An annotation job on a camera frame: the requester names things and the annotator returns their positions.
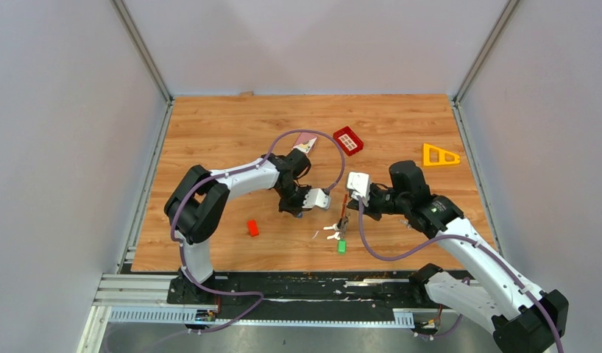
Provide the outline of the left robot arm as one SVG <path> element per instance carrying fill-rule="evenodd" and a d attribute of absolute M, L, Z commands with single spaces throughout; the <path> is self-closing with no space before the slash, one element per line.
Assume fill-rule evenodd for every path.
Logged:
<path fill-rule="evenodd" d="M 180 270 L 189 281 L 186 294 L 197 304 L 214 295 L 209 239 L 216 231 L 227 203 L 257 190 L 275 190 L 278 211 L 300 217 L 310 185 L 298 179 L 311 169 L 311 161 L 294 149 L 286 156 L 268 154 L 252 163 L 226 171 L 191 167 L 164 206 L 171 225 L 171 239 L 180 244 Z"/>

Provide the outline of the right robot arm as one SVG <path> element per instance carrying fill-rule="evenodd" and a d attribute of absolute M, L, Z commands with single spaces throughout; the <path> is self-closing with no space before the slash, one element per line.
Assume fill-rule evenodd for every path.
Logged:
<path fill-rule="evenodd" d="M 448 197 L 431 192 L 422 169 L 405 160 L 389 167 L 391 186 L 373 183 L 365 173 L 351 172 L 347 205 L 358 211 L 364 247 L 382 261 L 397 261 L 438 244 L 474 276 L 478 286 L 465 284 L 434 264 L 414 273 L 409 287 L 412 302 L 448 306 L 473 321 L 494 339 L 502 352 L 563 352 L 562 336 L 569 302 L 558 290 L 546 291 L 521 274 L 490 246 L 463 211 Z M 369 246 L 364 217 L 378 221 L 383 215 L 401 215 L 427 241 L 400 256 L 387 257 Z"/>

